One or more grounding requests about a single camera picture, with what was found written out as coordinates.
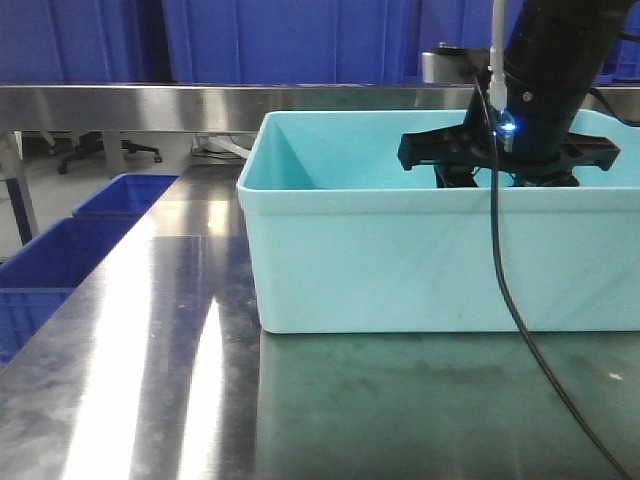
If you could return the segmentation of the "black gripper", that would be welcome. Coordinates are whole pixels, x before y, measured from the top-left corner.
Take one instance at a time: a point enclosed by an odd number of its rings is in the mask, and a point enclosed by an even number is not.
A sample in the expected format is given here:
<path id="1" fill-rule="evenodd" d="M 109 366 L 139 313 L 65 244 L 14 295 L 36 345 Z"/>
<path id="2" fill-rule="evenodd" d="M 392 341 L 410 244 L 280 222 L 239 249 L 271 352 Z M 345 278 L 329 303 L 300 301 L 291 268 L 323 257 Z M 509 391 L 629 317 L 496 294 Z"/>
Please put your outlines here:
<path id="1" fill-rule="evenodd" d="M 620 148 L 602 136 L 572 133 L 583 92 L 541 87 L 509 76 L 507 108 L 489 104 L 476 82 L 462 123 L 401 137 L 398 159 L 409 171 L 434 167 L 440 188 L 474 187 L 473 171 L 497 167 L 516 186 L 577 186 L 577 167 L 609 170 Z"/>

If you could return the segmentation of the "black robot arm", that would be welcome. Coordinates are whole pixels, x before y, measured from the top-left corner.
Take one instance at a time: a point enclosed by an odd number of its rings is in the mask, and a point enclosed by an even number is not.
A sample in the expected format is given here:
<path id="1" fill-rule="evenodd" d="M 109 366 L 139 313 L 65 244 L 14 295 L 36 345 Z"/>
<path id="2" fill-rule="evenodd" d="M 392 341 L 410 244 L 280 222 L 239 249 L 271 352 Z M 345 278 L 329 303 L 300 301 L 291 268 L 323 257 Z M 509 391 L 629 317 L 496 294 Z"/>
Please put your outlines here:
<path id="1" fill-rule="evenodd" d="M 504 52 L 506 107 L 490 102 L 488 65 L 459 125 L 401 137 L 410 171 L 431 165 L 440 188 L 473 187 L 476 168 L 497 168 L 517 186 L 575 186 L 578 166 L 611 168 L 619 147 L 570 128 L 634 4 L 526 1 Z"/>

